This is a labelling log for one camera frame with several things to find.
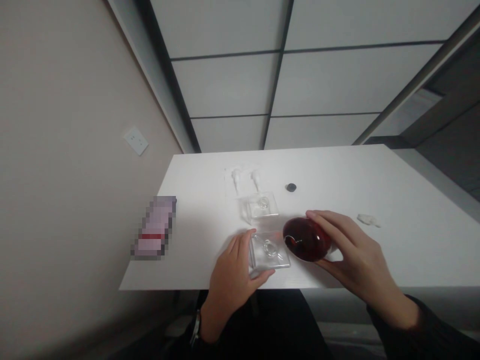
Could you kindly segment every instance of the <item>wristwatch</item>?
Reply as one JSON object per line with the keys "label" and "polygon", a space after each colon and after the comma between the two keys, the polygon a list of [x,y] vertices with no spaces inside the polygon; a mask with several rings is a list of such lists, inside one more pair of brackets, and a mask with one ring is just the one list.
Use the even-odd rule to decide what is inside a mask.
{"label": "wristwatch", "polygon": [[191,334],[190,346],[193,348],[197,340],[200,338],[200,322],[202,317],[200,316],[200,309],[196,311],[195,323],[193,325],[193,333]]}

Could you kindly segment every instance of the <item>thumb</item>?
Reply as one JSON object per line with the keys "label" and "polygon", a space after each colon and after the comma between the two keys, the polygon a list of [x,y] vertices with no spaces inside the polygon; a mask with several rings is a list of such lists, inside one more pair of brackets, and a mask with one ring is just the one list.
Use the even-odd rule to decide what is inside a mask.
{"label": "thumb", "polygon": [[261,287],[263,284],[267,282],[269,277],[271,277],[275,273],[274,269],[270,269],[267,271],[262,272],[260,275],[258,275],[256,278],[253,278],[250,281],[251,286],[257,290],[259,287]]}

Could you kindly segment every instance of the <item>black cap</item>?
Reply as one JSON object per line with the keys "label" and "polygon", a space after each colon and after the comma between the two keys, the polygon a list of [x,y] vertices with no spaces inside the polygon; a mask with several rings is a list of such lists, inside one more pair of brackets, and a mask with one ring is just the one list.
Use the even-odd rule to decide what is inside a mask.
{"label": "black cap", "polygon": [[295,190],[297,190],[297,185],[295,185],[294,183],[289,183],[287,186],[286,186],[286,189],[293,193]]}

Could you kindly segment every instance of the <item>round bottle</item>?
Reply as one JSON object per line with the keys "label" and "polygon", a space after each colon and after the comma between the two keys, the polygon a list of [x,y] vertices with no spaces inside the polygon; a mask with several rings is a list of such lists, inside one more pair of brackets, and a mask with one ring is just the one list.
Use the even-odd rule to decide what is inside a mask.
{"label": "round bottle", "polygon": [[299,259],[316,262],[332,252],[332,239],[315,221],[294,217],[283,227],[283,240]]}

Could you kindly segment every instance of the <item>wall outlet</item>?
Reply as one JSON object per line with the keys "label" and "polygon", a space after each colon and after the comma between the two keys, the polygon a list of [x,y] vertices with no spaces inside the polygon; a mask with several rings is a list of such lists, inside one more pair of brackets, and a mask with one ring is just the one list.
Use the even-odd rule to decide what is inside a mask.
{"label": "wall outlet", "polygon": [[145,140],[144,136],[140,131],[134,126],[130,131],[123,137],[127,143],[130,144],[133,150],[138,154],[142,155],[149,143]]}

